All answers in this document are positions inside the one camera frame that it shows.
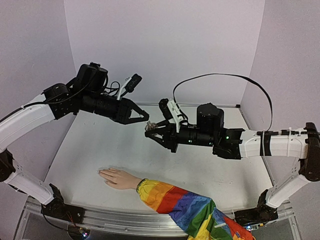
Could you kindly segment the glitter nail polish bottle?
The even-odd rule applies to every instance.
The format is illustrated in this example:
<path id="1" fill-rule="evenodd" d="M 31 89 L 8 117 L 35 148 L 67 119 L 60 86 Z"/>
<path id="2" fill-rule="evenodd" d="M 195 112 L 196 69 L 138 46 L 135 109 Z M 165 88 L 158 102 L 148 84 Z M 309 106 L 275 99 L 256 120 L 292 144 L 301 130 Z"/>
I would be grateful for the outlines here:
<path id="1" fill-rule="evenodd" d="M 145 131 L 147 132 L 147 131 L 151 131 L 151 130 L 154 130 L 157 128 L 158 128 L 157 123 L 148 121 L 145 126 Z"/>

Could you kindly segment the mannequin hand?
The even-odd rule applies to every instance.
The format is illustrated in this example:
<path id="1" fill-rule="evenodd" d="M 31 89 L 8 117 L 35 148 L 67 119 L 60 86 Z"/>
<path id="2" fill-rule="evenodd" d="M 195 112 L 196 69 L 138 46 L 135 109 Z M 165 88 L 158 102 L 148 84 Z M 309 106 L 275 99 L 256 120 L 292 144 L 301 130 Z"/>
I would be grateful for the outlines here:
<path id="1" fill-rule="evenodd" d="M 115 168 L 100 169 L 98 174 L 109 187 L 117 190 L 136 189 L 142 181 L 139 177 Z"/>

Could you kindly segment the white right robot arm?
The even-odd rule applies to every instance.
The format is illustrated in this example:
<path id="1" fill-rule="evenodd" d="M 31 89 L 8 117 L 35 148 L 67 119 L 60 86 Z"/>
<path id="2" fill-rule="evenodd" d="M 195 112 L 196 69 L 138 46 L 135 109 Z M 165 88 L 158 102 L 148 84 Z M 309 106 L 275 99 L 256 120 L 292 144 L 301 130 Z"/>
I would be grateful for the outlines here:
<path id="1" fill-rule="evenodd" d="M 257 103 L 249 103 L 247 99 L 242 101 L 242 105 L 228 106 L 221 105 L 225 112 L 224 120 L 227 128 L 247 128 L 251 130 L 266 129 L 269 126 L 270 116 L 269 109 L 263 106 L 264 101 L 259 100 Z M 315 122 L 316 127 L 319 127 L 319 120 L 315 119 L 319 115 L 311 113 L 310 108 L 303 110 L 302 116 L 295 117 L 293 108 L 285 110 L 284 115 L 280 111 L 283 107 L 275 108 L 275 121 L 272 124 L 272 130 L 286 129 L 293 127 L 297 129 L 303 127 L 306 122 Z M 262 161 L 268 172 L 270 181 L 273 185 L 277 185 L 283 180 L 285 175 L 293 167 L 297 169 L 308 168 L 308 175 L 320 175 L 320 157 L 316 156 L 313 159 L 298 160 L 297 158 L 284 157 L 280 155 L 264 156 Z M 308 219 L 319 221 L 320 219 L 320 182 L 312 181 L 303 186 L 295 193 L 289 196 L 289 201 L 293 208 L 293 212 L 297 217 L 297 221 L 303 225 Z"/>

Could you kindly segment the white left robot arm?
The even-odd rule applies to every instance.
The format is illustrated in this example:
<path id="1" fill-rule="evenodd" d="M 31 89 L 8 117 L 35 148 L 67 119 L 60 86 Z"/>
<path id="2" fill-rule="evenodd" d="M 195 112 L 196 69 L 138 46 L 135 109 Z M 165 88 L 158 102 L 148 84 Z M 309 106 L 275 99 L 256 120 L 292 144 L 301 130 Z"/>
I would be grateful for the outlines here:
<path id="1" fill-rule="evenodd" d="M 46 88 L 30 102 L 3 117 L 0 121 L 0 181 L 36 200 L 44 218 L 81 224 L 85 209 L 66 203 L 57 186 L 25 170 L 15 159 L 11 147 L 27 146 L 27 136 L 31 132 L 79 112 L 106 117 L 121 125 L 147 121 L 149 114 L 126 98 L 141 81 L 140 75 L 133 74 L 123 84 L 112 87 L 108 84 L 108 71 L 100 64 L 83 64 L 69 82 Z"/>

